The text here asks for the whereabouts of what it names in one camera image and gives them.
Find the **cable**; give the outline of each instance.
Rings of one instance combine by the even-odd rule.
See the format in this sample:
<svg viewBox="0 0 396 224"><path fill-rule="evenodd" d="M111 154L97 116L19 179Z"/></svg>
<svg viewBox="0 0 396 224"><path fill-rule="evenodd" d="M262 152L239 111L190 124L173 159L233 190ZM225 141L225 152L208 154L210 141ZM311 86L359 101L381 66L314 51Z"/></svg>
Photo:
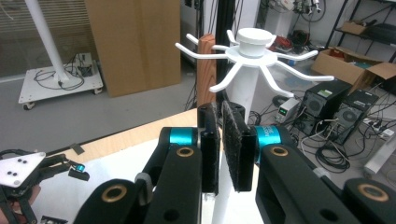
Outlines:
<svg viewBox="0 0 396 224"><path fill-rule="evenodd" d="M192 87L189 97L187 98L187 102L184 105L184 111L187 111L194 107L194 104L196 103L196 95L197 95L197 79L195 79L194 86Z"/></svg>
<svg viewBox="0 0 396 224"><path fill-rule="evenodd" d="M340 156L331 157L325 155L325 151L335 152L338 153ZM323 147L318 148L317 152L315 153L315 158L324 169L332 173L341 174L350 167L350 162L346 160L347 154L343 151L340 151L335 145L327 146L325 144ZM331 170L324 165L340 171Z"/></svg>
<svg viewBox="0 0 396 224"><path fill-rule="evenodd" d="M306 139L310 139L310 138L316 137L316 136L320 135L320 134L323 133L323 132L324 132L324 131L321 131L321 132L319 132L319 133L315 133L314 135L310 135L310 136L305 137L305 138L303 138L303 139L301 140L301 142L300 142L300 148L301 148L301 150L303 151L304 155L305 155L304 141L305 141Z"/></svg>
<svg viewBox="0 0 396 224"><path fill-rule="evenodd" d="M394 188L396 188L396 181L390 180L389 174L392 173L392 172L395 172L395 171L396 170L389 170L389 171L387 171L387 174L386 174L388 183L390 183Z"/></svg>
<svg viewBox="0 0 396 224"><path fill-rule="evenodd" d="M63 90L63 91L73 91L79 87L81 87L82 85L84 85L85 80L84 77L82 75L80 75L78 73L77 68L73 65L74 64L74 60L76 59L76 55L73 56L73 58L71 58L69 60L69 62L64 66L64 71L70 73L70 75L72 77L77 77L80 79L79 83L73 85L73 86L68 86L66 87L64 85L64 83L62 83L61 80L58 81L58 85L59 88L54 88L54 87L50 87L50 86L46 86L44 85L42 82L49 79L49 78L54 78L56 71L50 71L50 72L44 72L43 70L39 70L38 72L35 73L35 77L34 77L34 81L37 82L37 84L45 89L48 90L55 90L55 91L59 91L59 90Z"/></svg>
<svg viewBox="0 0 396 224"><path fill-rule="evenodd" d="M317 19L315 19L314 21L312 21L312 17L313 17L313 15L314 15L314 13L315 13L315 10L313 11L313 13L312 13L311 15L308 15L308 16L311 17L310 19L307 19L307 18L304 16L304 14L302 14L301 17L302 17L305 21L308 21L308 22L318 22L318 21L321 21L321 20L323 19L324 15L326 14L326 11L327 11L326 0L323 0L323 11L322 11L322 13L321 13L321 15L320 15L319 18L317 18Z"/></svg>

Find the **blue ring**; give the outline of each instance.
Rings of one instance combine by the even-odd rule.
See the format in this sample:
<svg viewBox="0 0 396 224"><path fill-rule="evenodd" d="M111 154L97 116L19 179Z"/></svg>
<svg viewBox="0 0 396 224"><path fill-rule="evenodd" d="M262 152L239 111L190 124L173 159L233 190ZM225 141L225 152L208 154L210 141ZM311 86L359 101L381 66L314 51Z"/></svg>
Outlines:
<svg viewBox="0 0 396 224"><path fill-rule="evenodd" d="M255 126L255 128L259 139L259 158L257 163L260 164L262 148L270 144L280 144L282 141L276 126Z"/></svg>

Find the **wire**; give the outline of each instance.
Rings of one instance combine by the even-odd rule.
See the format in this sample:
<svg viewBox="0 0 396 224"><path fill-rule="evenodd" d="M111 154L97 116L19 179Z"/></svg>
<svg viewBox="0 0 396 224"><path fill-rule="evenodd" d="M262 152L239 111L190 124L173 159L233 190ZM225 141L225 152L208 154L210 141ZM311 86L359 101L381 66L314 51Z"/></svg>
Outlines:
<svg viewBox="0 0 396 224"><path fill-rule="evenodd" d="M311 138L313 138L313 137L316 137L316 136L322 134L323 132L324 132L324 131L321 131L321 132L319 132L319 133L315 133L315 134L310 135L310 136L307 136L307 137L305 137L305 138L303 138L303 139L301 140L301 142L300 142L300 148L301 148L302 152L304 153L304 155L305 155L304 141L305 141L306 139L311 139Z"/></svg>
<svg viewBox="0 0 396 224"><path fill-rule="evenodd" d="M187 111L194 107L196 103L196 95L197 95L197 79L195 79L194 86L192 87L189 97L187 98L186 104L184 104L184 111Z"/></svg>
<svg viewBox="0 0 396 224"><path fill-rule="evenodd" d="M9 17L9 19L10 20L14 20L14 18L13 17L11 17L7 12L6 12L6 10L4 9L4 7L3 7L3 4L0 2L0 8L1 8L1 10L6 14L6 16L7 17Z"/></svg>
<svg viewBox="0 0 396 224"><path fill-rule="evenodd" d="M395 171L396 170L389 170L389 171L387 171L387 174L386 174L388 183L390 183L394 188L396 188L396 181L390 180L389 174L392 173L392 172L395 172Z"/></svg>
<svg viewBox="0 0 396 224"><path fill-rule="evenodd" d="M210 20L209 20L209 30L208 32L210 34L213 34L213 28L215 27L215 18L218 14L218 4L219 4L219 0L216 0L216 4L215 4L215 12L213 13L213 4L214 4L215 0L212 1L212 7L210 8Z"/></svg>
<svg viewBox="0 0 396 224"><path fill-rule="evenodd" d="M78 73L77 68L73 65L74 64L74 60L76 59L76 55L73 56L73 58L71 58L69 60L69 62L64 66L64 71L70 73L70 75L72 77L77 77L80 79L79 83L73 85L73 86L68 86L66 87L64 85L64 83L62 83L62 81L58 81L58 85L59 88L54 88L54 87L50 87L50 86L46 86L44 85L42 82L45 80L48 80L50 78L54 78L56 71L50 71L50 72L45 72L44 70L39 70L38 72L35 73L35 77L34 77L34 81L37 82L37 84L45 89L48 90L55 90L55 91L59 91L59 90L63 90L63 91L73 91L79 87L81 87L82 85L84 85L85 80L84 77L82 75L80 75Z"/></svg>
<svg viewBox="0 0 396 224"><path fill-rule="evenodd" d="M313 17L314 14L315 14L315 10L312 12L311 15L308 15L308 16L311 17L311 18L307 19L307 18L304 16L304 14L302 14L301 17L302 17L305 21L308 21L309 23L310 23L310 22L318 22L318 21L321 21L321 20L323 19L324 15L326 14L326 11L327 11L326 0L323 0L323 11L322 11L322 13L320 14L320 17L319 17L319 18L317 18L317 19L315 19L314 21L312 21L312 17Z"/></svg>

